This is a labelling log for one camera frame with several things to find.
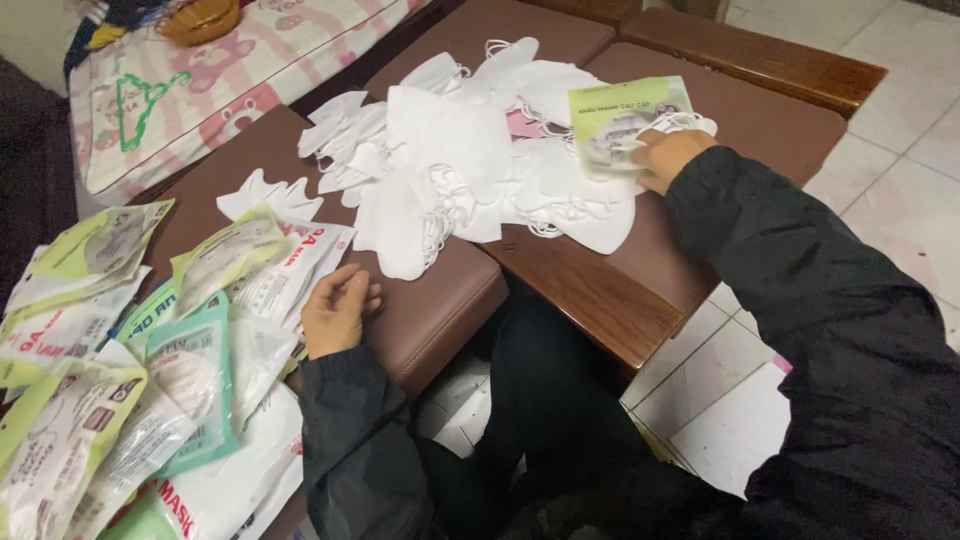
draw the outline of person's left hand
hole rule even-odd
[[[300,320],[310,358],[340,353],[360,344],[365,313],[380,307],[380,285],[359,264],[324,276],[310,292]]]

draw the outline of leg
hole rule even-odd
[[[547,460],[652,452],[597,379],[609,357],[542,298],[524,298],[500,327],[491,365],[492,410],[478,458],[497,474],[522,454]]]
[[[507,515],[506,493],[495,493],[471,459],[415,437],[430,494],[451,540],[492,540]]]

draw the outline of hand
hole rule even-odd
[[[717,144],[715,138],[700,130],[683,130],[672,134],[647,130],[636,140],[646,146],[634,150],[630,159],[651,169],[641,173],[636,181],[660,195],[666,194],[673,179],[677,178],[688,163],[707,148]]]
[[[324,276],[310,292],[300,320],[310,358],[340,353],[360,344],[362,316],[380,307],[380,285],[359,264]]]

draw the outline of woven basket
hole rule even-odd
[[[180,47],[193,47],[229,34],[242,12],[240,0],[194,0],[173,8],[156,30]]]

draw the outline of black jacket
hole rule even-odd
[[[825,205],[729,148],[692,161],[666,201],[681,244],[793,365],[780,453],[751,475],[745,503],[627,459],[520,510],[502,537],[960,537],[960,362],[930,294]],[[320,537],[437,536],[405,398],[370,349],[301,369],[304,486]],[[551,530],[551,515],[610,493],[638,496],[609,506],[619,516]],[[624,513],[631,532],[605,526]]]

